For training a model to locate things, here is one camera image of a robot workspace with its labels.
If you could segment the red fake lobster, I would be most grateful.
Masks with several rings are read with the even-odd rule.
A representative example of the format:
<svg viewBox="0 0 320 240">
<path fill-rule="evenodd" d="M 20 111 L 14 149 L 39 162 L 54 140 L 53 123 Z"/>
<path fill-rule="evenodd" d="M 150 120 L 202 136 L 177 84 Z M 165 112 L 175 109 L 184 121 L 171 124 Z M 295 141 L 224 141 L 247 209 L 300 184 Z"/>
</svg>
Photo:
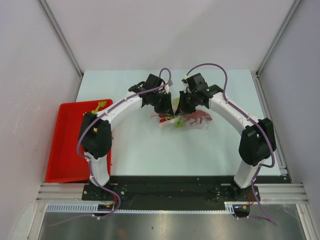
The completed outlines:
<svg viewBox="0 0 320 240">
<path fill-rule="evenodd" d="M 204 121 L 212 121 L 212 116 L 203 111 L 203 110 L 196 110 L 195 112 L 191 113 L 191 114 L 185 114 L 182 115 L 184 116 L 184 121 L 186 123 L 186 125 L 196 125 L 199 124 L 201 125 Z M 159 114 L 159 113 L 152 113 L 150 115 L 150 119 L 152 118 L 158 118 L 159 120 L 159 124 L 160 125 L 164 125 L 164 124 L 173 124 L 173 119 L 176 118 L 177 116 L 167 116 L 164 114 Z"/>
</svg>

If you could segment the clear zip top bag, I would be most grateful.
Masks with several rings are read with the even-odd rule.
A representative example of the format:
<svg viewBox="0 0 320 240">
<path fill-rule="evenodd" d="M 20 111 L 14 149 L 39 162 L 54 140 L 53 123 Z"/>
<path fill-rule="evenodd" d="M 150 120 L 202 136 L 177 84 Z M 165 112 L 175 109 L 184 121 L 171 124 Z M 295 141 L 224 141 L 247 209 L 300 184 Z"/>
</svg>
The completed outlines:
<svg viewBox="0 0 320 240">
<path fill-rule="evenodd" d="M 179 130 L 207 130 L 210 128 L 210 124 L 213 120 L 210 113 L 199 107 L 196 107 L 195 112 L 193 113 L 176 116 L 167 116 L 153 111 L 150 114 L 149 119 L 154 123 L 157 123 L 160 128 Z"/>
</svg>

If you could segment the green fake pear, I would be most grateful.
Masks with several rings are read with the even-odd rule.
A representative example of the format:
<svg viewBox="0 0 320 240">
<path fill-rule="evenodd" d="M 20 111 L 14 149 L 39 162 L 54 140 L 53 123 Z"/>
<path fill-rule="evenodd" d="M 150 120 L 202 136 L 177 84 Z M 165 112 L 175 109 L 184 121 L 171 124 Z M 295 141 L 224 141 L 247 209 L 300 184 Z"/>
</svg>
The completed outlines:
<svg viewBox="0 0 320 240">
<path fill-rule="evenodd" d="M 174 105 L 175 107 L 178 107 L 179 102 L 180 102 L 180 99 L 179 99 L 179 98 L 175 98 L 175 99 L 172 101 L 172 103 L 173 103 L 173 105 Z"/>
</svg>

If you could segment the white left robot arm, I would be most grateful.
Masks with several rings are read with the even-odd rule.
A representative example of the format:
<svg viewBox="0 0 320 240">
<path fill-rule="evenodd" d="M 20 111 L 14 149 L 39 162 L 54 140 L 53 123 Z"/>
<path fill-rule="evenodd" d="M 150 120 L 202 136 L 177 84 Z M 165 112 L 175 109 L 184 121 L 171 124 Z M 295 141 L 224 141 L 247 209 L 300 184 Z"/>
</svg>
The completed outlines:
<svg viewBox="0 0 320 240">
<path fill-rule="evenodd" d="M 110 180 L 107 155 L 112 148 L 113 129 L 129 114 L 148 105 L 156 113 L 172 117 L 171 85 L 171 76 L 163 80 L 160 76 L 149 74 L 145 81 L 131 86 L 121 100 L 96 113 L 84 114 L 76 152 L 88 162 L 89 180 L 95 185 L 93 194 L 98 199 L 105 200 L 111 193 L 107 185 Z"/>
</svg>

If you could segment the green fake vegetable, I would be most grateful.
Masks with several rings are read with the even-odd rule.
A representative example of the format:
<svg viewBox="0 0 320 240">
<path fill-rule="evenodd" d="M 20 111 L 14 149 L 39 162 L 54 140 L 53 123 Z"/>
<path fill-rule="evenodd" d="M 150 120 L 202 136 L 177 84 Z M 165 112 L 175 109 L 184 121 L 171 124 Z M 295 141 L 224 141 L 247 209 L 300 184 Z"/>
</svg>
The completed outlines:
<svg viewBox="0 0 320 240">
<path fill-rule="evenodd" d="M 96 102 L 96 104 L 97 105 L 96 105 L 96 107 L 94 109 L 91 109 L 90 111 L 83 112 L 82 115 L 84 116 L 87 113 L 92 113 L 92 114 L 98 113 L 101 108 L 105 108 L 106 107 L 107 101 L 99 101 L 99 102 Z"/>
</svg>

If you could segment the green fake grapes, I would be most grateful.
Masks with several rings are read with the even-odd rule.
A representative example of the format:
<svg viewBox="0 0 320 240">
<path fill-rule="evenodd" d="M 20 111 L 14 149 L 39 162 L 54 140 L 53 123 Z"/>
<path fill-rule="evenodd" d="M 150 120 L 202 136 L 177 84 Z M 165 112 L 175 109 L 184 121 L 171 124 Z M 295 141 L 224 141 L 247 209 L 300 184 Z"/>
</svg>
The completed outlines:
<svg viewBox="0 0 320 240">
<path fill-rule="evenodd" d="M 186 126 L 185 117 L 180 115 L 172 120 L 172 124 L 176 128 L 184 128 Z"/>
</svg>

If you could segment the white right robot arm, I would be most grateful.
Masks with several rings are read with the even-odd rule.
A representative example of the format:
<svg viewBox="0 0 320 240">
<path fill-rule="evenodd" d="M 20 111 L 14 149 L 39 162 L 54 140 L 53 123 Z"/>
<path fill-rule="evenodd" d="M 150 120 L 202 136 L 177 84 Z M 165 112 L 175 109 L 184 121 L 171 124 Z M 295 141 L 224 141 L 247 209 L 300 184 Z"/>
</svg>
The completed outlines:
<svg viewBox="0 0 320 240">
<path fill-rule="evenodd" d="M 233 103 L 218 85 L 208 86 L 200 73 L 182 80 L 186 89 L 179 92 L 176 115 L 191 114 L 197 106 L 219 114 L 240 135 L 238 152 L 241 163 L 233 178 L 231 196 L 242 201 L 249 194 L 249 185 L 257 177 L 258 169 L 276 150 L 274 126 L 269 118 L 258 119 Z"/>
</svg>

